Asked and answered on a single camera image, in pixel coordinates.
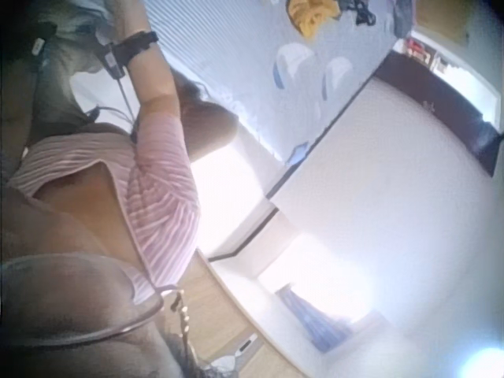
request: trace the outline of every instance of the blue bedsheet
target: blue bedsheet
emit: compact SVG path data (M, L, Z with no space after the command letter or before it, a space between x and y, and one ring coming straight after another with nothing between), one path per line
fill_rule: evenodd
M145 2L170 63L286 164L302 158L396 40L391 0L370 0L375 26L345 12L311 41L291 25L284 0Z

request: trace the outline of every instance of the white wall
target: white wall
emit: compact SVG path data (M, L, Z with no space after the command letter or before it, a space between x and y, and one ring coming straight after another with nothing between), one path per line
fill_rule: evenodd
M372 80L273 201L356 263L374 306L411 332L478 252L495 182L416 102Z
M504 174L502 166L499 172ZM450 297L412 334L433 376L455 376L479 350L504 347L504 201Z

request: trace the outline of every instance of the striped shirt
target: striped shirt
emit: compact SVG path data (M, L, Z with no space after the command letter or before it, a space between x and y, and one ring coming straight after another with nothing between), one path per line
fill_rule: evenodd
M45 183L99 162L110 171L152 283L176 284L195 251L200 212L182 124L175 117L147 116L136 145L115 133L46 138L30 148L9 185L32 197Z

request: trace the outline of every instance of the cable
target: cable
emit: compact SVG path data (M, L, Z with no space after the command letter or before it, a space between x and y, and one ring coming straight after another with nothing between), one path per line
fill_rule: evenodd
M132 120L133 120L133 124L134 124L135 123L135 116L133 115L133 110L129 105L129 101L128 101L128 98L126 97L126 93L124 92L123 84L120 81L120 79L117 79L116 81L119 84L120 92L123 95L123 99L124 99L124 102L126 103L126 106L128 107L129 113L132 115Z

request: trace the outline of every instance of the woman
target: woman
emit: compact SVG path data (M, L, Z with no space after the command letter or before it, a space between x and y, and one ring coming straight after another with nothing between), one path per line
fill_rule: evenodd
M150 32L140 0L109 6L119 40ZM109 124L51 136L2 188L0 360L14 376L209 375L148 322L161 308L154 292L173 289L194 253L199 207L160 48L128 71L141 105L136 144Z

